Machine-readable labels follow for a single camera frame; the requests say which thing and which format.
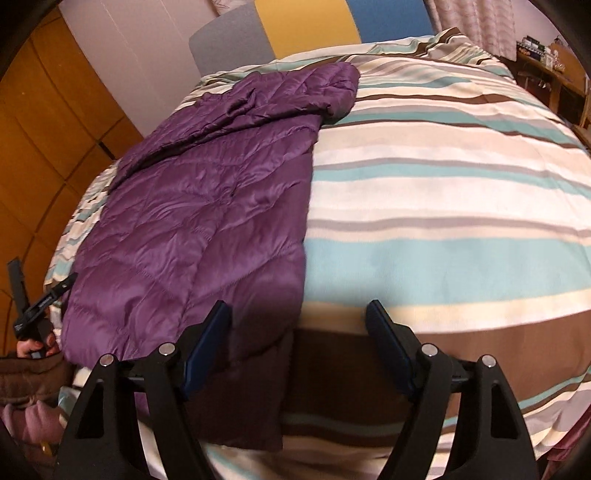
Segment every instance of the purple down jacket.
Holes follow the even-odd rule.
[[[281,448],[279,413],[303,299],[312,149],[351,109],[349,63],[251,73],[164,121],[122,160],[80,247],[62,332],[66,356],[144,356],[233,307],[228,344],[189,400],[199,439]]]

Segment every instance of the white wall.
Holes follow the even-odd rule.
[[[143,135],[200,79],[189,37],[217,15],[210,0],[63,0],[60,9],[90,64]]]
[[[513,3],[517,40],[529,35],[542,42],[543,45],[550,45],[558,36],[558,30],[552,22],[534,7],[530,0],[511,1]]]

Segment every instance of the blue panel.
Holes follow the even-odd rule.
[[[346,0],[362,43],[432,35],[423,0]]]

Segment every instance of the bed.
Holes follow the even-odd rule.
[[[363,326],[373,298],[423,342],[460,358],[494,355],[536,456],[545,454],[591,405],[590,158],[501,62],[456,29],[212,74],[179,109],[255,70],[330,62],[352,63],[361,78],[351,112],[325,125],[314,147],[283,450],[210,445],[213,464],[224,478],[377,476],[408,404]],[[46,284],[70,271],[117,168],[84,195]],[[59,306],[52,321],[59,331]],[[430,478],[443,472],[457,406]],[[157,473],[157,454],[147,452]]]

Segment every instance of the clamp jaw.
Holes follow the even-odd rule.
[[[218,301],[206,320],[178,342],[144,358],[100,357],[59,448],[54,480],[152,480],[143,454],[134,394],[145,392],[151,425],[169,480],[217,480],[193,440],[183,401],[200,390],[226,337],[232,313]],[[523,416],[494,357],[458,360],[393,323],[377,300],[367,306],[367,330],[397,389],[413,404],[378,480],[424,480],[452,393],[461,393],[456,433],[441,480],[537,480]],[[0,466],[7,480],[40,480],[0,422]]]
[[[190,435],[182,403],[205,384],[231,320],[230,307],[218,301],[205,321],[187,327],[176,343],[163,343],[137,360],[101,356],[68,421],[54,480],[153,479],[139,437],[136,392],[146,393],[168,479],[215,480]]]
[[[511,387],[491,355],[458,360],[394,323],[372,301],[365,323],[397,390],[413,404],[378,480],[424,480],[452,393],[461,393],[452,451],[441,480],[537,480],[531,439]]]
[[[17,308],[18,318],[12,328],[17,340],[33,339],[43,343],[43,347],[31,354],[38,359],[45,357],[47,348],[45,345],[47,336],[53,330],[53,325],[45,315],[45,309],[53,305],[63,294],[74,286],[78,274],[73,273],[65,280],[52,287],[34,305],[29,304],[25,278],[22,274],[21,261],[18,258],[8,263],[8,277],[12,288],[12,297]]]

